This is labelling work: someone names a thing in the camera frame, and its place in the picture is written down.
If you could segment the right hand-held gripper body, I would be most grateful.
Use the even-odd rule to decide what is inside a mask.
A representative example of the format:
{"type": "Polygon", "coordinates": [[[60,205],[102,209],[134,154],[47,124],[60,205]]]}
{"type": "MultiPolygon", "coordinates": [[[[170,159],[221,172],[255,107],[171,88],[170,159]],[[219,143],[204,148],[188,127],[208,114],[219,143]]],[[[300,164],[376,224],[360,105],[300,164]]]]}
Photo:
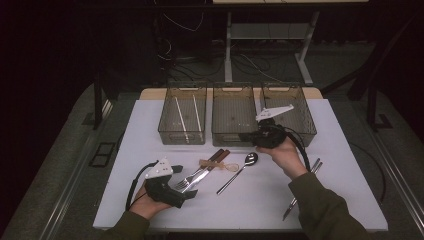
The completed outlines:
{"type": "Polygon", "coordinates": [[[289,136],[288,132],[275,122],[275,117],[291,111],[294,109],[292,104],[283,107],[274,107],[274,108],[263,108],[262,111],[256,116],[256,121],[258,123],[258,130],[254,131],[258,134],[258,137],[251,142],[254,146],[264,147],[264,148],[275,148],[289,136]],[[259,128],[259,122],[261,120],[271,119],[271,125],[266,128],[259,128]]]}

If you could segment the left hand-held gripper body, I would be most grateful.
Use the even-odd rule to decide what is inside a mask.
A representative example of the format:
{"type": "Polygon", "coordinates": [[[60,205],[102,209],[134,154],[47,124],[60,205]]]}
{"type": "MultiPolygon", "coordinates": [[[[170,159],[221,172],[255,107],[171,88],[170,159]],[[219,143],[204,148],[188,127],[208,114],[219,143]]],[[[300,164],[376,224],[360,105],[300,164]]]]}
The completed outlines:
{"type": "Polygon", "coordinates": [[[151,170],[145,174],[147,195],[154,201],[181,208],[185,202],[184,194],[171,188],[168,184],[172,175],[172,165],[167,158],[158,160],[151,170]]]}

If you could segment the fork with wooden handle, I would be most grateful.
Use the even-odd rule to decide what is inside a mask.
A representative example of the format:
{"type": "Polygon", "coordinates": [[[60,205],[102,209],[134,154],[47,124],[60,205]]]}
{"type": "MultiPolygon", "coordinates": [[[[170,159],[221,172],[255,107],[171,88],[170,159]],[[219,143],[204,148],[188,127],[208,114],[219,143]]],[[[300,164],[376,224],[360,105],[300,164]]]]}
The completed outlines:
{"type": "MultiPolygon", "coordinates": [[[[223,149],[219,149],[217,152],[215,152],[209,159],[208,162],[212,162],[214,160],[216,160],[222,153],[224,152],[223,149]]],[[[190,174],[189,176],[185,177],[183,180],[181,180],[180,182],[178,182],[174,188],[176,190],[180,190],[180,189],[184,189],[185,187],[187,187],[192,180],[194,179],[194,177],[199,174],[202,170],[205,169],[205,166],[200,166],[194,173],[190,174]]]]}

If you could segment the knife with wooden handle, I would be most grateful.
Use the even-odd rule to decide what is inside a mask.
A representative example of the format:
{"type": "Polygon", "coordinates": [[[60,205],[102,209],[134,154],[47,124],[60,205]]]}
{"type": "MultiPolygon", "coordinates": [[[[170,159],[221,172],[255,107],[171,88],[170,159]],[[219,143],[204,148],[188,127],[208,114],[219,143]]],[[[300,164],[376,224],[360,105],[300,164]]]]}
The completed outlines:
{"type": "MultiPolygon", "coordinates": [[[[216,160],[213,162],[220,163],[222,162],[228,155],[230,154],[229,150],[225,150],[216,160]]],[[[213,169],[218,167],[206,167],[199,176],[196,176],[192,182],[182,190],[182,193],[185,191],[191,191],[193,190],[213,169]]]]}

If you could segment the metal spoon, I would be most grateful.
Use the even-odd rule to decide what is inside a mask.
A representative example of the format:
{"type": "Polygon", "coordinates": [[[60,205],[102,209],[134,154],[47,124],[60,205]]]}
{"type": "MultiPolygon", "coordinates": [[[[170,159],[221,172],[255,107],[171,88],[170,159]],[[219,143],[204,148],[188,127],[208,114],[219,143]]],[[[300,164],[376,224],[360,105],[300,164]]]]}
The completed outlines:
{"type": "Polygon", "coordinates": [[[240,168],[234,176],[232,176],[221,188],[219,188],[216,192],[217,195],[220,195],[221,193],[223,193],[226,188],[240,175],[240,173],[249,166],[254,165],[256,162],[258,161],[258,154],[255,152],[251,152],[249,154],[246,155],[245,160],[244,160],[244,165],[242,168],[240,168]]]}

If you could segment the smoky clear plastic bin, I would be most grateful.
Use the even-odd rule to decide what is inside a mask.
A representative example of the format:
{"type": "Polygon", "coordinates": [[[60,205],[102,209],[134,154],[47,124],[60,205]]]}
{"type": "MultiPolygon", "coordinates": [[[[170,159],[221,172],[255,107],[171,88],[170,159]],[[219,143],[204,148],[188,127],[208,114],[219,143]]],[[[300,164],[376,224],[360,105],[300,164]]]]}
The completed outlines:
{"type": "Polygon", "coordinates": [[[293,132],[295,137],[308,147],[317,134],[317,130],[310,113],[303,89],[299,83],[262,84],[260,106],[262,108],[277,108],[293,106],[292,110],[274,116],[276,124],[293,132]]]}
{"type": "Polygon", "coordinates": [[[205,81],[170,82],[167,85],[158,132],[164,145],[203,145],[205,143],[207,83],[205,81]],[[202,128],[201,141],[192,95],[195,95],[202,128]],[[178,98],[185,122],[189,144],[185,141],[184,132],[178,115],[174,97],[178,98]]]}
{"type": "Polygon", "coordinates": [[[253,86],[248,82],[219,82],[213,85],[212,141],[218,147],[250,147],[240,133],[258,130],[253,86]]]}

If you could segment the wooden-handled utensil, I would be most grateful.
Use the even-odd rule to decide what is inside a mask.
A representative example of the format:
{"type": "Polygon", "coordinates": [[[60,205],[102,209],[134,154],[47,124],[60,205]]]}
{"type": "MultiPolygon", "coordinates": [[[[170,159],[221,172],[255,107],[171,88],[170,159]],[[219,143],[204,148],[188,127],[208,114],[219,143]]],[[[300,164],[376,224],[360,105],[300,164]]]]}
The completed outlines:
{"type": "Polygon", "coordinates": [[[204,159],[200,159],[199,160],[199,165],[201,167],[218,167],[220,170],[227,170],[230,172],[237,172],[239,170],[239,165],[236,163],[217,163],[217,162],[213,162],[213,161],[208,161],[208,160],[204,160],[204,159]]]}

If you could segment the person's left hand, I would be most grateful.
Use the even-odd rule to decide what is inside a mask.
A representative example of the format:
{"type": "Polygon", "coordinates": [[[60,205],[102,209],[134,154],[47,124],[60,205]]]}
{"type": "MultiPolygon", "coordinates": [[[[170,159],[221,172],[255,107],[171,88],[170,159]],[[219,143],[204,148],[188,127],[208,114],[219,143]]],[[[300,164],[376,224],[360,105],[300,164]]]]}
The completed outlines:
{"type": "Polygon", "coordinates": [[[134,202],[130,205],[129,211],[140,215],[147,220],[151,220],[159,212],[169,208],[170,205],[154,201],[151,197],[149,197],[145,187],[142,186],[138,190],[134,202]]]}

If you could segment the person's right hand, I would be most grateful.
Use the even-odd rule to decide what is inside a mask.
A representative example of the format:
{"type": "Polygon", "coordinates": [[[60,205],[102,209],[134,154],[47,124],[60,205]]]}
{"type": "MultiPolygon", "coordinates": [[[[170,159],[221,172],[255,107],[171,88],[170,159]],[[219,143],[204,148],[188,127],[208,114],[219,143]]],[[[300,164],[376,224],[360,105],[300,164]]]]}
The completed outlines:
{"type": "Polygon", "coordinates": [[[285,139],[283,143],[272,149],[257,147],[256,150],[260,153],[268,154],[291,180],[307,173],[306,167],[300,160],[296,146],[290,139],[285,139]]]}

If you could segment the tan wooden board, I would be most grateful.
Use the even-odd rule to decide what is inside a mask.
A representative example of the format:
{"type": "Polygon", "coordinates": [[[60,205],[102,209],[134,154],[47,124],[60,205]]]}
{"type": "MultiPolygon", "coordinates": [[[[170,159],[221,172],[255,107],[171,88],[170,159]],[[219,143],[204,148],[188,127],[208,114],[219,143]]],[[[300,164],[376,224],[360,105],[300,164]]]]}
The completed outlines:
{"type": "MultiPolygon", "coordinates": [[[[141,94],[139,100],[163,100],[166,97],[167,88],[146,88],[141,94]]],[[[260,97],[260,88],[253,88],[255,98],[260,97]]],[[[303,87],[304,96],[306,99],[323,99],[323,95],[318,88],[303,87]]],[[[207,90],[208,100],[213,98],[213,89],[207,90]]]]}

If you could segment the black metal stand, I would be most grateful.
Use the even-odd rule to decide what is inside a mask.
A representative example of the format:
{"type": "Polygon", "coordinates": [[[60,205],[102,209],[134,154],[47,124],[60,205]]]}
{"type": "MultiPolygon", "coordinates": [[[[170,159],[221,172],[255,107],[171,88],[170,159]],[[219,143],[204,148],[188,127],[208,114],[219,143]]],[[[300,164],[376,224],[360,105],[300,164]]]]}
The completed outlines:
{"type": "Polygon", "coordinates": [[[94,75],[93,89],[94,89],[94,125],[93,129],[97,130],[102,121],[106,117],[106,112],[109,108],[110,101],[104,91],[104,72],[98,70],[94,75]]]}
{"type": "Polygon", "coordinates": [[[377,81],[373,80],[368,87],[366,122],[374,132],[379,129],[391,129],[392,125],[384,114],[376,114],[377,81]]]}

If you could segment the black floor frame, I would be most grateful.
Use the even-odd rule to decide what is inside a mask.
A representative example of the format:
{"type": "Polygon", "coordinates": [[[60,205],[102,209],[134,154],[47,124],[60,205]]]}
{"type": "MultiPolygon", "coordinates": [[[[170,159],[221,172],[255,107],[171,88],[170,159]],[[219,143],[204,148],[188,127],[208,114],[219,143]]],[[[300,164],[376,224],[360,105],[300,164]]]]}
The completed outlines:
{"type": "Polygon", "coordinates": [[[109,164],[114,151],[114,142],[101,142],[92,159],[89,161],[89,166],[94,168],[104,168],[109,164]]]}

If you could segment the white desk frame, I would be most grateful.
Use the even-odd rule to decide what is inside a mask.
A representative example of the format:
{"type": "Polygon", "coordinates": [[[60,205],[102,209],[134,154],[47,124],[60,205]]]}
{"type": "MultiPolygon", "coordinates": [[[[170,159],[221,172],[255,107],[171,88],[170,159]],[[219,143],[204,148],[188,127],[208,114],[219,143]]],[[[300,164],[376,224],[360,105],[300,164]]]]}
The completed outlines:
{"type": "Polygon", "coordinates": [[[313,80],[305,63],[308,48],[320,17],[330,7],[343,4],[358,5],[368,0],[212,0],[214,7],[227,7],[224,73],[225,81],[233,81],[231,45],[233,40],[300,40],[301,47],[294,53],[297,67],[306,85],[313,80]],[[285,17],[284,21],[268,19],[264,23],[235,23],[236,11],[272,11],[285,17]]]}

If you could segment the aluminium rail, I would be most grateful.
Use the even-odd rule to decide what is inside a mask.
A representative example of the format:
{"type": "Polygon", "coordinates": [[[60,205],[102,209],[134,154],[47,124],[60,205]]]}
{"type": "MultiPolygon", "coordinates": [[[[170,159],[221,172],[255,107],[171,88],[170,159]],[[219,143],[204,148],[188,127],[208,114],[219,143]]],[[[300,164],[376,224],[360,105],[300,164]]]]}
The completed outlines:
{"type": "Polygon", "coordinates": [[[54,240],[82,179],[82,174],[88,166],[89,160],[94,155],[94,147],[96,146],[98,138],[105,127],[105,123],[112,109],[113,103],[110,100],[106,100],[103,104],[101,104],[100,123],[95,130],[92,130],[89,133],[86,141],[84,142],[83,148],[77,158],[76,165],[73,168],[61,194],[59,195],[58,200],[54,204],[53,211],[50,214],[50,217],[38,240],[54,240]]]}
{"type": "Polygon", "coordinates": [[[407,183],[406,175],[402,173],[389,148],[383,143],[383,139],[374,131],[370,131],[368,135],[372,146],[377,151],[377,162],[393,183],[414,224],[424,235],[424,207],[407,183]]]}

